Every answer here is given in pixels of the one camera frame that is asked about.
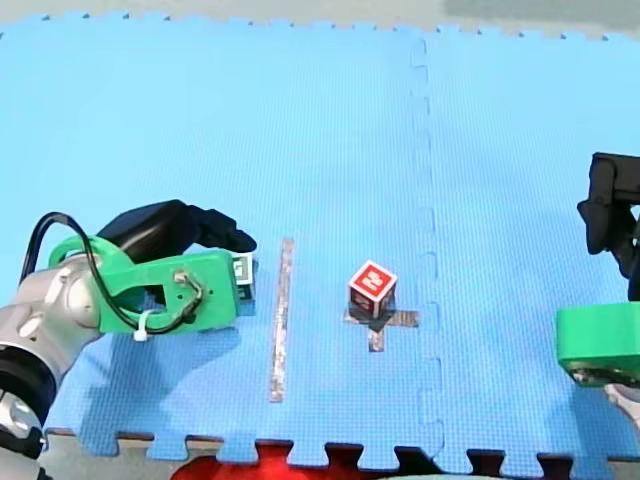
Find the blue foam mat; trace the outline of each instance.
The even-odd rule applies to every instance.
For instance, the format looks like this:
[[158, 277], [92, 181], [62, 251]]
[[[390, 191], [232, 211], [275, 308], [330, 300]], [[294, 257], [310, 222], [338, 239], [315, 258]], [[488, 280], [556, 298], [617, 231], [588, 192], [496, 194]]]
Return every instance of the blue foam mat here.
[[[17, 275], [47, 210], [95, 231], [183, 198], [257, 237], [256, 315], [145, 345], [100, 340], [49, 427], [95, 454], [149, 433], [161, 459], [186, 458], [189, 435], [222, 438], [235, 462], [256, 460], [257, 439], [293, 441], [290, 462], [314, 466], [327, 442], [363, 445], [359, 465], [382, 469], [395, 446], [451, 472], [470, 470], [468, 449], [503, 450], [504, 472], [522, 476], [541, 473], [540, 453], [575, 457], [578, 478], [638, 456], [631, 425], [553, 352], [556, 308], [625, 291], [612, 261], [584, 252], [575, 204], [593, 151], [640, 151], [637, 45], [164, 17], [4, 29], [0, 199], [16, 208], [0, 258]], [[286, 393], [269, 404], [284, 236], [296, 241]], [[388, 328], [380, 354], [342, 321], [368, 258], [422, 314], [418, 329]], [[14, 280], [0, 286], [9, 300]]]
[[[290, 460], [312, 465], [326, 463], [327, 441], [366, 444], [363, 468], [395, 468], [396, 445], [435, 455], [442, 431], [418, 420], [428, 329], [389, 332], [374, 356], [366, 329], [343, 321], [347, 282], [368, 258], [403, 278], [400, 306], [428, 305], [416, 287], [428, 273], [416, 261], [422, 181], [410, 167], [421, 43], [370, 26], [162, 18], [72, 15], [7, 31], [0, 148], [18, 164], [3, 200], [15, 203], [31, 178], [2, 259], [19, 271], [45, 210], [95, 231], [119, 211], [182, 198], [256, 237], [256, 315], [147, 345], [101, 340], [66, 379], [48, 427], [72, 429], [96, 454], [115, 454], [118, 432], [149, 433], [150, 455], [163, 459], [186, 458], [187, 435], [224, 439], [220, 458], [236, 462], [256, 460], [256, 439], [293, 440]], [[285, 236], [296, 242], [286, 392], [270, 404]], [[7, 299], [14, 281], [2, 280]]]

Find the gray floor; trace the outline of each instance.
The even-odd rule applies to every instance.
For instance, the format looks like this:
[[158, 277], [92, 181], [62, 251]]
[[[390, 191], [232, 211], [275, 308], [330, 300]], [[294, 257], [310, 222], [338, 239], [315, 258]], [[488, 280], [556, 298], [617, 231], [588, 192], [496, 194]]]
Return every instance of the gray floor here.
[[[508, 33], [538, 29], [553, 36], [580, 31], [600, 37], [616, 31], [640, 39], [638, 0], [0, 0], [0, 24], [40, 13], [55, 17], [69, 10], [90, 14], [126, 10], [133, 15], [161, 10], [175, 17], [201, 14], [214, 19], [247, 17], [256, 22], [287, 18], [298, 24], [363, 21], [383, 28], [405, 24], [432, 29], [457, 24], [471, 31], [492, 25]], [[202, 446], [193, 447], [194, 452], [203, 453]], [[123, 442], [121, 455], [114, 459], [89, 458], [73, 438], [66, 437], [51, 438], [51, 449], [42, 463], [60, 480], [167, 479], [179, 467], [147, 461], [145, 446], [139, 442]], [[640, 467], [616, 464], [616, 477], [639, 478]]]

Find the cube with letter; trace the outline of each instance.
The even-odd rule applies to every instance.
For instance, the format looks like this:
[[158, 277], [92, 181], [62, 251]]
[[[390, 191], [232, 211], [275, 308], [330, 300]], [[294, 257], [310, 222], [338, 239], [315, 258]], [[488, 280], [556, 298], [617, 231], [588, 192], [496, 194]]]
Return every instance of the cube with letter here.
[[349, 282], [349, 300], [372, 318], [379, 318], [393, 299], [398, 277], [367, 261]]
[[253, 253], [234, 253], [233, 270], [236, 275], [239, 299], [241, 301], [254, 300]]

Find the red object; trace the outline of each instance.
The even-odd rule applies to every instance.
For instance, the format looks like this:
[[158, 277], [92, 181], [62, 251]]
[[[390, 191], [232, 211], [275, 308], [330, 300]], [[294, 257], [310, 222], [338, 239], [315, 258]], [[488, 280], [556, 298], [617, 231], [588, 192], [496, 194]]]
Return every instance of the red object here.
[[289, 447], [259, 446], [255, 466], [226, 465], [202, 457], [178, 470], [171, 480], [372, 480], [380, 475], [358, 471], [355, 461], [333, 458], [327, 468], [309, 469], [287, 465]]
[[366, 262], [349, 282], [349, 300], [373, 318], [378, 318], [395, 293], [398, 277], [387, 269]]

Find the green robot part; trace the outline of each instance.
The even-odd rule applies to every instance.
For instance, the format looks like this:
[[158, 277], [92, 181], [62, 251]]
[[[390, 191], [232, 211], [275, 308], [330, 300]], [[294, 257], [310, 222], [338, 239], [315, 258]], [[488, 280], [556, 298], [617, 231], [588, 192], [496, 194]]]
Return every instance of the green robot part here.
[[640, 386], [640, 302], [562, 309], [556, 328], [558, 361], [577, 383]]
[[[134, 264], [117, 246], [100, 237], [89, 237], [100, 259], [100, 275], [110, 294], [117, 299], [131, 324], [121, 318], [97, 295], [100, 305], [99, 330], [102, 333], [131, 333], [144, 314], [150, 333], [186, 333], [231, 325], [238, 313], [238, 291], [233, 260], [226, 250], [179, 255]], [[55, 267], [70, 254], [83, 251], [80, 237], [71, 237], [58, 245], [49, 258]], [[136, 311], [145, 292], [161, 288], [166, 308], [162, 311]], [[178, 316], [189, 313], [189, 321], [169, 328]]]

